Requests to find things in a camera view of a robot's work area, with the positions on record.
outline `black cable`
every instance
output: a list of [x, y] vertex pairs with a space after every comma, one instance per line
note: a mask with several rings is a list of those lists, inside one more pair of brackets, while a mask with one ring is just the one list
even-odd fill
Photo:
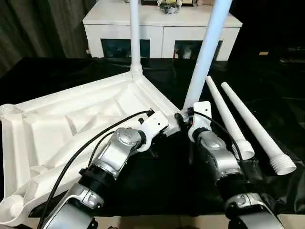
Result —
[[57, 180], [56, 180], [56, 182], [55, 182], [55, 184], [54, 184], [54, 186], [53, 186], [53, 188], [52, 188], [52, 190], [51, 190], [51, 193], [50, 193], [50, 195], [49, 195], [49, 197], [48, 197], [48, 200], [47, 200], [47, 202], [46, 202], [46, 205], [45, 205], [45, 207], [44, 207], [42, 216], [41, 216], [41, 218], [40, 218], [40, 220], [39, 220], [37, 229], [41, 229], [42, 224], [43, 224], [43, 221], [44, 221], [45, 216], [46, 216], [46, 213], [47, 213], [48, 206], [49, 206], [49, 204], [50, 204], [50, 202], [51, 202], [51, 199], [54, 197], [54, 194], [55, 194], [55, 192], [56, 192], [56, 189], [57, 189], [58, 185], [60, 184], [60, 182], [61, 182], [63, 176], [65, 175], [65, 173], [67, 172], [68, 168], [70, 167], [70, 165], [72, 164], [72, 162], [75, 160], [75, 158], [76, 158], [76, 157], [77, 157], [77, 156], [78, 156], [78, 155], [79, 155], [88, 145], [90, 145], [90, 144], [91, 144], [92, 142], [94, 142], [97, 138], [99, 138], [100, 136], [102, 136], [103, 134], [105, 134], [107, 131], [109, 131], [109, 130], [115, 128], [116, 126], [118, 126], [118, 125], [120, 125], [120, 124], [126, 122], [127, 120], [129, 120], [129, 119], [131, 119], [131, 118], [133, 118], [133, 117], [135, 117], [135, 116], [137, 116], [137, 115], [147, 114], [147, 115], [149, 116], [151, 113], [153, 113], [152, 110], [141, 111], [141, 112], [135, 113], [135, 114], [133, 114], [133, 115], [131, 115], [131, 116], [128, 116], [127, 118], [124, 118], [124, 119], [118, 121], [117, 123], [115, 123], [115, 124], [113, 124], [113, 125], [107, 127], [107, 128], [104, 129], [103, 131], [99, 132], [96, 136], [94, 136], [93, 138], [91, 138], [88, 142], [86, 142], [86, 143], [85, 143], [85, 144], [84, 144], [84, 145], [83, 145], [83, 146], [82, 146], [82, 147], [81, 147], [81, 148], [80, 148], [71, 158], [70, 158], [70, 160], [67, 162], [67, 164], [66, 164], [65, 167], [63, 168], [62, 172], [61, 172], [60, 175], [58, 176], [58, 178], [57, 178]]
[[107, 134], [104, 135], [104, 136], [99, 140], [99, 142], [96, 144], [94, 150], [92, 151], [91, 157], [90, 157], [90, 159], [89, 159], [88, 167], [89, 167], [89, 165], [91, 164], [91, 162], [92, 162], [92, 160], [93, 160], [93, 157], [94, 157], [94, 154], [95, 154], [97, 148], [99, 147], [99, 145], [102, 143], [102, 141], [103, 141], [106, 137], [108, 137], [109, 135], [112, 135], [113, 133], [114, 133], [114, 131], [111, 131], [111, 132], [107, 133]]
[[[224, 131], [226, 134], [228, 134], [228, 136], [230, 137], [230, 139], [231, 139], [233, 145], [234, 145], [235, 148], [236, 148], [238, 157], [241, 159], [240, 161], [242, 161], [242, 153], [240, 152], [240, 149], [239, 149], [239, 147], [238, 147], [238, 145], [237, 145], [237, 142], [234, 140], [234, 138], [232, 137], [232, 135], [231, 135], [231, 134], [230, 134], [221, 124], [219, 124], [219, 123], [218, 123], [217, 121], [215, 121], [214, 119], [212, 119], [212, 118], [210, 118], [209, 116], [206, 116], [205, 114], [202, 114], [202, 113], [200, 113], [200, 112], [194, 111], [193, 113], [194, 113], [194, 114], [197, 114], [197, 115], [200, 115], [200, 116], [202, 116], [202, 117], [204, 117], [204, 118], [210, 120], [212, 123], [216, 124], [222, 131]], [[241, 168], [242, 168], [242, 170], [243, 170], [243, 172], [244, 172], [245, 178], [246, 178], [247, 180], [249, 180], [248, 176], [246, 175], [246, 171], [245, 171], [245, 169], [244, 169], [244, 165], [243, 165], [242, 163], [240, 163], [240, 166], [241, 166]]]

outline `cabinet door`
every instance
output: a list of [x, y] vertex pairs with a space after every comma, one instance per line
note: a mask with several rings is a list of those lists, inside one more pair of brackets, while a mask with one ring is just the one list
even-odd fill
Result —
[[[130, 55], [129, 25], [85, 25], [85, 30], [92, 57]], [[140, 26], [140, 39], [142, 57], [161, 58], [163, 27]]]
[[[163, 58], [197, 59], [206, 27], [165, 27], [163, 33]], [[223, 28], [214, 58], [227, 61], [239, 28]]]

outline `white plastic chair base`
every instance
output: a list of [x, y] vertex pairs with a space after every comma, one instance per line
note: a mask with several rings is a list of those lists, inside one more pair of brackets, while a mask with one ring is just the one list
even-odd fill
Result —
[[[143, 75], [134, 79], [131, 72], [0, 106], [5, 183], [0, 224], [17, 226], [34, 207], [46, 201], [65, 163], [90, 138], [129, 115], [149, 109], [168, 117], [165, 134], [179, 130], [173, 119], [179, 109]], [[143, 114], [120, 126], [137, 128], [140, 117], [147, 118]], [[79, 179], [78, 172], [87, 166], [98, 141], [79, 155], [56, 195]]]

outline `wooden floor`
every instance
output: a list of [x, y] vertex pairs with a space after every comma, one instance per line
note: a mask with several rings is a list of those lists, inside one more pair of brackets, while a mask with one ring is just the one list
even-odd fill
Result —
[[[305, 215], [280, 215], [285, 229], [304, 229]], [[224, 215], [210, 216], [136, 216], [136, 217], [97, 217], [99, 229], [227, 229], [228, 220]], [[38, 218], [28, 218], [25, 225], [35, 229]]]

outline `glass panel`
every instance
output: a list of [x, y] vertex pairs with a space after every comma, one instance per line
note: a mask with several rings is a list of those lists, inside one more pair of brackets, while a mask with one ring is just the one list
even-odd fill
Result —
[[[129, 39], [101, 39], [104, 57], [125, 58], [131, 57]], [[140, 40], [142, 58], [149, 58], [150, 40]]]
[[[223, 41], [218, 41], [213, 60], [218, 56]], [[174, 58], [197, 60], [202, 41], [176, 41]]]

